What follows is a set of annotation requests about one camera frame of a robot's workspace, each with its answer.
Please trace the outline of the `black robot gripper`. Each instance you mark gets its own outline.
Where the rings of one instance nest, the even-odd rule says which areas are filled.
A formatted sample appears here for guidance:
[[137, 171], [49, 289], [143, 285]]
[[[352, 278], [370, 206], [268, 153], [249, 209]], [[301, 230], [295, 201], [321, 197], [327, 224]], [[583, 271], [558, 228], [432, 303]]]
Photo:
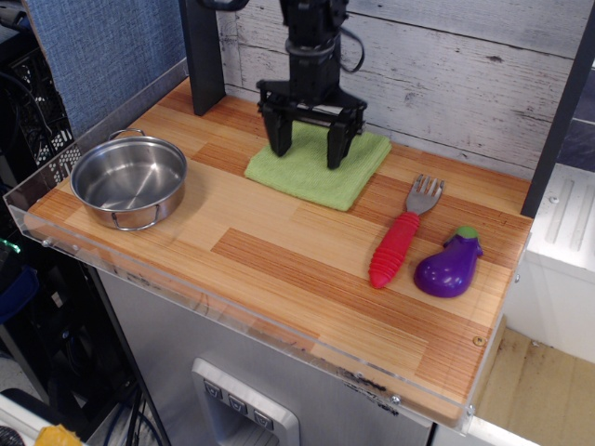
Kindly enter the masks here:
[[277, 156], [288, 152], [294, 121], [330, 126], [327, 167], [337, 169], [353, 139], [364, 131], [366, 103], [340, 87], [339, 46], [288, 46], [286, 51], [289, 78], [257, 83], [271, 149]]

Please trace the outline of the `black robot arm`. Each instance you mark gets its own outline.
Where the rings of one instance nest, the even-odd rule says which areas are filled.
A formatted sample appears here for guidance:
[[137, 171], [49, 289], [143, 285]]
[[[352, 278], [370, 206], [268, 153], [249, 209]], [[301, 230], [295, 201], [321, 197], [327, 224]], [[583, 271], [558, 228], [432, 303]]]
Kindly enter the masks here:
[[328, 129], [327, 167], [339, 168], [355, 136], [364, 128], [367, 103], [340, 87], [341, 36], [357, 37], [342, 28], [346, 1], [283, 1], [288, 28], [285, 49], [289, 79], [257, 83], [258, 110], [272, 151], [284, 156], [292, 146], [293, 123]]

